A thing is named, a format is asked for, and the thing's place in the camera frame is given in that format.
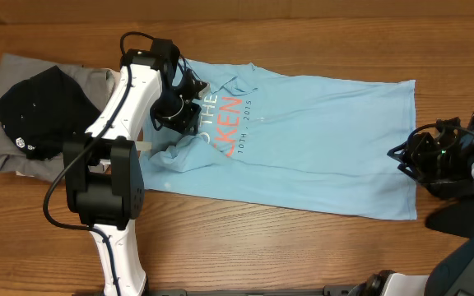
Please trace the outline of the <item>folded black garment with logo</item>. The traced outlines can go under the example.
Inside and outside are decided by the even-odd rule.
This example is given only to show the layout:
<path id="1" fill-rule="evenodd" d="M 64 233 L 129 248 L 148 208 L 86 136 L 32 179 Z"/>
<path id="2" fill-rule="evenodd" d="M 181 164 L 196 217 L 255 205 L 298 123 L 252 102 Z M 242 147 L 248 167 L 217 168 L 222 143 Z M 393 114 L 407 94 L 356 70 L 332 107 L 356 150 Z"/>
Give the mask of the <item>folded black garment with logo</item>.
<path id="1" fill-rule="evenodd" d="M 0 123 L 31 160 L 60 154 L 63 143 L 82 135 L 99 117 L 80 85 L 59 67 L 16 83 L 0 98 Z"/>

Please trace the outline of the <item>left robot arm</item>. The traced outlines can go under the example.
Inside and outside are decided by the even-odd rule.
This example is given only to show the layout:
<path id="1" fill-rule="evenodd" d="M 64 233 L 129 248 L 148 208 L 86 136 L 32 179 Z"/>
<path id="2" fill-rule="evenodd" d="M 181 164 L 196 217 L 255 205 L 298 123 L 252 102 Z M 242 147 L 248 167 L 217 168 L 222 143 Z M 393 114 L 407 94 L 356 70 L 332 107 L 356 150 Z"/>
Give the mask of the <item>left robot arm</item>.
<path id="1" fill-rule="evenodd" d="M 91 233 L 105 277 L 103 295 L 147 295 L 149 284 L 137 250 L 135 220 L 145 198 L 138 143 L 143 124 L 183 135 L 198 131 L 197 101 L 208 83 L 195 76 L 170 39 L 148 50 L 122 49 L 120 78 L 101 115 L 63 145 L 67 206 L 78 230 Z"/>

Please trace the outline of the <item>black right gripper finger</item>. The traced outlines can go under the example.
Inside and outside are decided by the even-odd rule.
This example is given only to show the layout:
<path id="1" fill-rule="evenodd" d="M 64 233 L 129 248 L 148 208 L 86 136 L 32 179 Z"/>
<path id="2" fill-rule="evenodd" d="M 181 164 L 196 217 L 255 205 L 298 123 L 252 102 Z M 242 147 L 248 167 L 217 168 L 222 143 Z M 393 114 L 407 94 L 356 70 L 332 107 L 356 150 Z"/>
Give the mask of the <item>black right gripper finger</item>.
<path id="1" fill-rule="evenodd" d="M 402 144 L 391 148 L 387 152 L 387 156 L 400 163 L 407 163 L 410 159 L 407 141 L 404 141 Z"/>
<path id="2" fill-rule="evenodd" d="M 399 164 L 397 168 L 412 180 L 417 181 L 419 179 L 419 174 L 414 167 L 407 164 Z"/>

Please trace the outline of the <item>folded grey garment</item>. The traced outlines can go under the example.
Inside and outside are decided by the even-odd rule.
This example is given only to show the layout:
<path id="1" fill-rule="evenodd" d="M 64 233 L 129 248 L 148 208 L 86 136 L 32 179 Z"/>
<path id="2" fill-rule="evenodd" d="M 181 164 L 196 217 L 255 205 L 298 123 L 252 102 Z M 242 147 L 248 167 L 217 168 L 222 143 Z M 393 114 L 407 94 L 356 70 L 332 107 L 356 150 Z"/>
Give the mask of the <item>folded grey garment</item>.
<path id="1" fill-rule="evenodd" d="M 34 58 L 26 58 L 10 53 L 3 54 L 0 61 L 0 99 L 12 86 L 25 79 L 47 70 L 55 65 L 54 62 Z M 61 71 L 73 78 L 82 88 L 86 77 L 91 71 L 102 68 L 83 67 L 78 64 L 57 65 Z M 16 145 L 11 143 L 2 129 L 0 123 L 0 171 L 3 173 L 16 173 L 17 169 L 23 168 L 25 161 L 29 160 L 26 155 L 19 151 Z"/>

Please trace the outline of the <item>light blue printed t-shirt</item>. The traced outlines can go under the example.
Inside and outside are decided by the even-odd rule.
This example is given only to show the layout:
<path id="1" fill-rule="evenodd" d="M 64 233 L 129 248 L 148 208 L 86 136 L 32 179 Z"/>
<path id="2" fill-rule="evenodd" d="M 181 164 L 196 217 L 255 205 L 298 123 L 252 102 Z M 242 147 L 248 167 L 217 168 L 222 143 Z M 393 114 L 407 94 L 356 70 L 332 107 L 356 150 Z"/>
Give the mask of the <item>light blue printed t-shirt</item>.
<path id="1" fill-rule="evenodd" d="M 144 127 L 146 188 L 270 206 L 416 218 L 416 185 L 388 151 L 416 125 L 415 86 L 189 66 L 211 89 L 198 132 Z"/>

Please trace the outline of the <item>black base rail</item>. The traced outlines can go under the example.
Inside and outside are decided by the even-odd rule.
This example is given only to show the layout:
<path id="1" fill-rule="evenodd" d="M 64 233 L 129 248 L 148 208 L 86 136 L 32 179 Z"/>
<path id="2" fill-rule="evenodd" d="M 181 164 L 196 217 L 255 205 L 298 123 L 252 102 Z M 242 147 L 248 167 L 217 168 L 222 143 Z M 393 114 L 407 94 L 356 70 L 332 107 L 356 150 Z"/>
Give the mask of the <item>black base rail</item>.
<path id="1" fill-rule="evenodd" d="M 274 289 L 274 290 L 219 290 L 187 291 L 185 289 L 149 290 L 147 296 L 347 296 L 354 285 L 328 285 L 320 289 Z"/>

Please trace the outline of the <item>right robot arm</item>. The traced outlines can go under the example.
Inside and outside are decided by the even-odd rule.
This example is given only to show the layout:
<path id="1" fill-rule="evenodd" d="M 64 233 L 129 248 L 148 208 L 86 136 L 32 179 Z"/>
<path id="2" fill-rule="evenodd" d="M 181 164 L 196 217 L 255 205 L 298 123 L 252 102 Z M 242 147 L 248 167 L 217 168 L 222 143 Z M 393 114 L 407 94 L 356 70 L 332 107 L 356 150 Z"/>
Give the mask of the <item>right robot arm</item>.
<path id="1" fill-rule="evenodd" d="M 449 202 L 426 218 L 426 227 L 466 241 L 429 275 L 380 271 L 349 293 L 474 296 L 474 112 L 467 127 L 459 118 L 418 127 L 388 156 L 431 195 Z"/>

